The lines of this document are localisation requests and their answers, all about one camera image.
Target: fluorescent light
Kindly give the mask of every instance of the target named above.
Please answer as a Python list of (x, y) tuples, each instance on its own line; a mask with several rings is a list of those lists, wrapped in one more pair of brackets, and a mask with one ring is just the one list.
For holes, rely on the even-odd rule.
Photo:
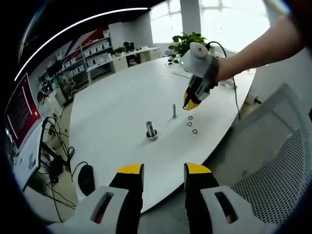
[(67, 31), (68, 29), (75, 27), (76, 25), (86, 22), (88, 20), (94, 19), (96, 17), (100, 17), (100, 16), (105, 16), (108, 14), (112, 14), (112, 13), (117, 13), (117, 12), (123, 12), (123, 11), (138, 11), (138, 10), (147, 10), (147, 7), (137, 7), (137, 8), (126, 8), (126, 9), (120, 9), (120, 10), (115, 10), (115, 11), (109, 11), (109, 12), (104, 12), (95, 16), (91, 16), (88, 18), (85, 18), (83, 20), (80, 20), (70, 26), (68, 26), (67, 28), (64, 28), (62, 31), (56, 33), (53, 37), (51, 37), (50, 39), (48, 39), (42, 46), (40, 46), (38, 48), (38, 50), (35, 51), (35, 53), (32, 54), (31, 57), (29, 57), (29, 59), (26, 61), (26, 63), (22, 66), (22, 68), (20, 69), (20, 71), (18, 72), (18, 74), (16, 75), (16, 77), (14, 78), (14, 81), (16, 81), (19, 77), (19, 75), (21, 74), (21, 72), (24, 70), (24, 68), (26, 67), (26, 65), (30, 62), (30, 60), (33, 59), (33, 57), (44, 47), (46, 46), (48, 43), (50, 43), (53, 39), (55, 39), (56, 37), (58, 37), (59, 35), (61, 35), (63, 32)]

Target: computer monitor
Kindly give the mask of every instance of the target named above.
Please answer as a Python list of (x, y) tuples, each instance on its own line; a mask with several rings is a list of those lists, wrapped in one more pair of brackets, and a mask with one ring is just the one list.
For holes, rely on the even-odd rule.
[(134, 51), (135, 50), (135, 44), (134, 42), (125, 42), (123, 46), (126, 48), (126, 52)]
[(5, 110), (5, 122), (14, 143), (19, 147), (40, 113), (32, 96), (28, 75), (15, 88)]

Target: green plant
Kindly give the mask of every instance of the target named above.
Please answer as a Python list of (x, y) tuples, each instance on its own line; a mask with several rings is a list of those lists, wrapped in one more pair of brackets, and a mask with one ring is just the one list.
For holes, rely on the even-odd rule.
[(122, 52), (126, 52), (126, 48), (121, 46), (121, 47), (117, 48), (114, 52), (115, 52), (115, 54), (121, 54)]
[(182, 57), (185, 55), (185, 53), (190, 49), (190, 43), (191, 42), (197, 42), (200, 44), (205, 44), (205, 39), (204, 37), (201, 36), (200, 33), (195, 33), (192, 32), (192, 34), (185, 34), (182, 33), (183, 35), (180, 36), (174, 36), (172, 40), (176, 43), (175, 45), (170, 45), (168, 48), (170, 50), (173, 50), (175, 53), (171, 55), (171, 57), (168, 59), (169, 65), (173, 63), (179, 63), (177, 60), (177, 55), (179, 57)]

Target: desk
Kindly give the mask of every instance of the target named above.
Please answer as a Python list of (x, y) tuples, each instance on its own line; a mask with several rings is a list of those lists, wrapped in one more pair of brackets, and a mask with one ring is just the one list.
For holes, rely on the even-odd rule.
[[(208, 158), (237, 116), (234, 89), (221, 85), (197, 108), (183, 110), (189, 78), (173, 74), (167, 59), (130, 67), (82, 90), (71, 114), (69, 142), (75, 148), (71, 167), (87, 161), (98, 188), (109, 185), (123, 165), (144, 163), (142, 212), (183, 183), (185, 162), (202, 164)], [(235, 76), (239, 108), (254, 75), (251, 69)], [(187, 125), (188, 116), (193, 116), (192, 127)], [(146, 137), (146, 121), (158, 131), (154, 142)], [(77, 183), (81, 166), (73, 177), (79, 199), (84, 198)]]
[(20, 149), (19, 155), (15, 158), (13, 165), (13, 173), (21, 190), (24, 190), (29, 178), (39, 169), (41, 154), (41, 138), (42, 138), (43, 119), (35, 126), (30, 133), (25, 144)]
[(92, 84), (92, 79), (91, 79), (91, 71), (92, 70), (109, 63), (111, 70), (113, 72), (121, 71), (125, 68), (128, 68), (126, 57), (130, 56), (130, 55), (136, 55), (136, 54), (140, 54), (141, 62), (146, 62), (146, 61), (150, 61), (150, 60), (154, 60), (154, 59), (159, 58), (160, 57), (160, 49), (159, 48), (148, 48), (148, 49), (136, 50), (136, 51), (124, 54), (122, 56), (115, 57), (111, 60), (108, 60), (108, 61), (105, 61), (102, 63), (98, 63), (98, 64), (94, 64), (93, 66), (89, 67), (86, 70), (86, 73), (88, 74), (89, 85)]

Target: table surface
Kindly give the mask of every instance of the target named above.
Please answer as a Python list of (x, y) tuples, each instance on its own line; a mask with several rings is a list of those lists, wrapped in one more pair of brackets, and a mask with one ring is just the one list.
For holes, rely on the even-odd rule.
[(101, 62), (101, 63), (98, 63), (98, 64), (94, 64), (93, 66), (91, 67), (88, 67), (88, 69), (86, 70), (86, 72), (90, 72), (100, 66), (103, 66), (107, 63), (110, 63), (116, 59), (119, 59), (119, 58), (122, 58), (122, 57), (127, 57), (127, 56), (130, 56), (130, 55), (136, 55), (136, 54), (139, 54), (139, 53), (144, 53), (144, 52), (147, 52), (147, 51), (150, 51), (150, 50), (154, 50), (154, 49), (159, 49), (158, 47), (156, 48), (148, 48), (148, 49), (142, 49), (142, 50), (136, 50), (136, 51), (133, 51), (133, 52), (129, 52), (129, 53), (126, 53), (122, 56), (118, 56), (118, 57), (115, 57), (115, 58), (112, 58), (111, 60), (108, 60), (108, 61), (105, 61), (105, 62)]
[[(144, 163), (142, 212), (183, 183), (185, 162), (202, 164), (208, 158), (237, 115), (234, 89), (221, 85), (197, 108), (182, 109), (189, 78), (175, 75), (182, 68), (167, 63), (167, 58), (159, 58), (92, 84), (76, 94), (71, 114), (69, 141), (75, 148), (71, 167), (82, 161), (92, 165), (98, 188), (109, 185), (123, 165)], [(239, 108), (254, 75), (252, 69), (235, 76)], [(146, 137), (146, 121), (159, 132), (154, 142)], [(82, 165), (73, 176), (80, 200), (85, 197), (77, 183)]]
[(20, 149), (18, 157), (15, 159), (16, 164), (13, 165), (13, 174), (21, 190), (24, 190), (29, 178), (39, 168), (40, 162), (40, 138), (43, 131), (43, 120), (36, 122), (36, 126), (28, 139), (25, 140), (25, 144)]

